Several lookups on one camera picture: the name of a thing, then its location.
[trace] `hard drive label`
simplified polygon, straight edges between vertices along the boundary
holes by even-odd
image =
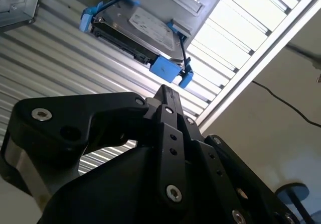
[[[137,8],[129,19],[132,25],[145,33],[167,49],[174,50],[174,37],[172,30],[162,21],[143,10]]]

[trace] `ribbed metal surface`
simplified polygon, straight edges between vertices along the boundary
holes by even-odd
[[[11,109],[20,99],[124,91],[145,98],[154,96],[165,83],[147,67],[80,32],[78,24],[84,8],[75,0],[42,0],[34,24],[1,35],[1,142]],[[187,90],[175,84],[171,87],[180,93],[185,114],[193,119],[220,91],[199,75]],[[92,153],[82,159],[80,170],[98,166],[132,147],[134,142],[128,142]]]
[[[34,24],[0,36],[0,143],[11,109],[20,99],[124,91],[145,98],[152,97],[161,84],[179,92],[185,114],[199,124],[214,109],[216,96],[299,1],[221,0],[188,47],[195,75],[181,89],[179,77],[168,84],[130,56],[80,32],[84,5],[76,0],[42,0]],[[129,141],[91,153],[82,158],[80,171],[134,145]]]

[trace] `white wall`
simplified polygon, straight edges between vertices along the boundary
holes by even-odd
[[[41,212],[29,195],[0,178],[0,218],[3,224],[36,224]]]
[[[321,12],[297,34],[293,43],[321,54]],[[283,49],[256,81],[321,124],[320,71],[306,59]],[[250,84],[206,130],[221,136],[273,190],[303,182],[310,213],[321,210],[321,128],[305,122],[266,90]]]

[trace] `silver screw head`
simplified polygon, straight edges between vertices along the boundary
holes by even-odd
[[[193,124],[194,124],[194,121],[193,121],[190,117],[187,117],[186,119],[187,119],[187,121],[190,123],[190,125],[193,125]]]
[[[52,118],[52,114],[45,108],[35,108],[31,112],[31,116],[39,121],[47,121]]]
[[[244,199],[249,199],[248,197],[247,197],[247,195],[245,194],[245,192],[241,189],[241,188],[236,188],[236,192],[242,197],[242,198],[244,198]]]
[[[173,110],[171,110],[169,107],[165,107],[166,111],[169,112],[170,114],[174,113]]]
[[[182,193],[181,191],[174,185],[169,185],[166,187],[167,197],[173,202],[181,202],[182,201]]]
[[[285,214],[285,219],[287,220],[287,222],[289,224],[295,224],[294,220],[292,219],[292,217],[289,214]]]
[[[221,141],[220,141],[218,138],[214,137],[213,139],[214,139],[214,141],[215,141],[216,144],[218,144],[218,145],[221,144]]]
[[[242,216],[242,214],[238,210],[233,210],[232,216],[233,216],[234,221],[237,224],[246,224],[244,217]]]
[[[135,101],[136,101],[139,105],[144,105],[143,100],[141,100],[140,98],[136,98]]]

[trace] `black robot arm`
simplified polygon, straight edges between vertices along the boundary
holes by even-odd
[[[137,140],[79,176],[79,159]],[[25,99],[13,111],[0,172],[50,223],[299,223],[218,136],[202,137],[177,92]]]

